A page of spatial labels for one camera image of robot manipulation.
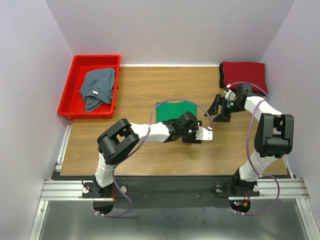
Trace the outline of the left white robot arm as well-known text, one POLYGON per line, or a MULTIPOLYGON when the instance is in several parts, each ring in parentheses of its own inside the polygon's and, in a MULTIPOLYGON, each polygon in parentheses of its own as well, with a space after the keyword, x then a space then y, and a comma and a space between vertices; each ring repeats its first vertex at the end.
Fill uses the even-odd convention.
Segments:
POLYGON ((179 138, 183 143, 201 144, 204 140, 212 139, 212 133, 206 136, 206 131, 202 122, 189 111, 179 118, 151 125, 130 123, 126 118, 118 120, 97 139, 99 159, 93 179, 94 192, 99 197, 111 193, 114 183, 112 175, 116 167, 129 157, 138 144, 170 143, 179 138))

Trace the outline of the green t shirt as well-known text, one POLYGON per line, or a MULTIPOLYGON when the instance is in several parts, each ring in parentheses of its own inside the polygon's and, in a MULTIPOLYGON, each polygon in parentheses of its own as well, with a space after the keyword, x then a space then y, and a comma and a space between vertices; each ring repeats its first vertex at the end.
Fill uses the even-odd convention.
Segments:
POLYGON ((159 123, 171 119, 178 119, 186 112, 191 112, 197 116, 197 106, 187 101, 165 102, 156 108, 155 122, 159 123))

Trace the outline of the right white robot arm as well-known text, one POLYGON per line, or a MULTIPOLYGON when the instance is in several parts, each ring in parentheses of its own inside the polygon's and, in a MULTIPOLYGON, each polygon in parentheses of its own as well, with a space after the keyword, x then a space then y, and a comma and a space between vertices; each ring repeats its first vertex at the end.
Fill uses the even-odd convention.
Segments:
POLYGON ((254 137, 254 151, 247 152, 246 163, 232 176, 230 190, 235 195, 257 192, 257 180, 275 160, 289 154, 293 149, 294 117, 274 109, 267 96, 253 92, 252 84, 241 82, 236 92, 229 87, 225 95, 217 94, 208 114, 214 122, 229 122, 232 113, 250 112, 252 120, 258 121, 254 137))

